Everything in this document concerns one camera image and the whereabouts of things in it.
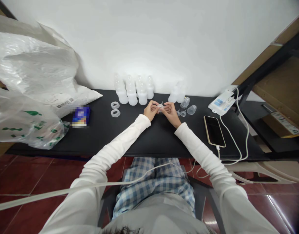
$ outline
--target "barcode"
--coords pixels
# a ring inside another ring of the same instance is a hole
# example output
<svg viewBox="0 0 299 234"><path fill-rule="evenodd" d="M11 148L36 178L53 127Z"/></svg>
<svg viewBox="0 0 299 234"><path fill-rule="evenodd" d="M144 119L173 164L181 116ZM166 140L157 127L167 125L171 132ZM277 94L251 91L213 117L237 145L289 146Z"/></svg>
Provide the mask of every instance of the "barcode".
<svg viewBox="0 0 299 234"><path fill-rule="evenodd" d="M70 100L70 101L67 100L66 102L63 102L62 104L60 104L60 105L58 105L58 106L56 106L56 107L57 107L57 108L61 108L61 107L65 106L65 105L67 105L68 103L74 101L73 98L70 98L69 100Z"/></svg>

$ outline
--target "person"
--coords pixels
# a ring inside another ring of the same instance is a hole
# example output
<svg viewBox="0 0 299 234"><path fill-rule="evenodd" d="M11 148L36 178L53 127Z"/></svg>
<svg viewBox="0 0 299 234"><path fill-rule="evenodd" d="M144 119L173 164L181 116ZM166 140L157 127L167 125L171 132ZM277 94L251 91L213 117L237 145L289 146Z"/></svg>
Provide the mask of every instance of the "person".
<svg viewBox="0 0 299 234"><path fill-rule="evenodd" d="M166 102L162 113L176 128L175 135L210 175L219 196L226 233L278 233L249 202L245 190L236 184L209 148L186 123L181 123L173 103ZM106 171L118 161L158 114L159 103L150 101L134 123L104 146L85 165L71 188L107 182ZM100 201L105 187L69 193L49 217L40 233L214 233L195 218L193 188L185 179L178 159L135 158L125 181L133 181L157 165L139 182L124 185L117 196L112 221L97 227Z"/></svg>

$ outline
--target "white wall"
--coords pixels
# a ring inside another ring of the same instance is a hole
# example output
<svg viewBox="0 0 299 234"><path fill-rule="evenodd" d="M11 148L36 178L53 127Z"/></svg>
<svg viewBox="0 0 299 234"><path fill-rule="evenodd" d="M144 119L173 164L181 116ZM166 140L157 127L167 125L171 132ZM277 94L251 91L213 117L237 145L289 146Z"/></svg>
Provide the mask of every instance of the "white wall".
<svg viewBox="0 0 299 234"><path fill-rule="evenodd" d="M152 75L156 92L187 80L215 96L299 15L299 0L2 0L54 28L79 56L77 80L113 89L113 73Z"/></svg>

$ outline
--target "plastic ring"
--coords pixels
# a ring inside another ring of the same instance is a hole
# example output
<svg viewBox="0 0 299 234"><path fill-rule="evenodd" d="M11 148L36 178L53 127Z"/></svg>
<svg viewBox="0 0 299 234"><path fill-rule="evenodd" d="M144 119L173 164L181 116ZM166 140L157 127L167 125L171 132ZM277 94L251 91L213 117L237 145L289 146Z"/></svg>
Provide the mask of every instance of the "plastic ring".
<svg viewBox="0 0 299 234"><path fill-rule="evenodd" d="M112 110L110 113L111 113L111 116L114 118L117 118L120 115L120 111L117 109Z"/></svg>
<svg viewBox="0 0 299 234"><path fill-rule="evenodd" d="M112 102L112 103L110 104L110 106L112 107L112 109L118 109L120 105L119 105L118 102Z"/></svg>

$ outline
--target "black desk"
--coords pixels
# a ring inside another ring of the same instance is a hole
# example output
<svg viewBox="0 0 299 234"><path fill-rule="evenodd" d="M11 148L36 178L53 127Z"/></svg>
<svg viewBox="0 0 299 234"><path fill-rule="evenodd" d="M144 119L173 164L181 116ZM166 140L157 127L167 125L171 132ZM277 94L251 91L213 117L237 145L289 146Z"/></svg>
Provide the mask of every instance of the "black desk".
<svg viewBox="0 0 299 234"><path fill-rule="evenodd" d="M93 156L104 145L111 142L118 134L124 131L130 124L134 122L139 114L143 114L145 106L137 104L130 106L129 104L120 104L119 110L121 115L113 118L110 115L112 108L111 102L118 101L115 91L97 90L103 94L103 97L91 102L91 117L88 128L70 128L66 136L51 150L40 150L29 147L23 143L16 143L7 153L19 155L35 155L60 157L68 156L72 159L77 159L79 156ZM155 94L154 100L161 103L166 102L169 95ZM194 115L181 117L181 122L186 122L190 129L199 137L216 155L215 146L208 144L204 115L218 117L217 114L211 112L208 108L209 103L213 100L211 97L195 97L191 98L190 105L196 105L197 111ZM179 109L180 104L176 103L175 107ZM241 123L235 112L230 110L222 117L224 123L231 131L236 143L243 154L245 151L245 136L247 129ZM62 120L71 121L72 114L65 116ZM238 159L239 152L230 137L226 128L221 125L223 135L226 142L226 148L221 148L220 154L222 159ZM174 135L175 128L168 122L163 113L158 114L152 121L150 128L146 129L136 142L128 149L125 156L128 157L175 157L189 158L190 153L183 143ZM255 140L249 135L248 149L250 156L248 161L264 161L265 154L256 144Z"/></svg>
<svg viewBox="0 0 299 234"><path fill-rule="evenodd" d="M272 153L266 156L274 160L299 161L299 137L280 138L261 118L269 112L262 106L266 105L275 111L266 102L246 101L241 109L248 123L270 148Z"/></svg>

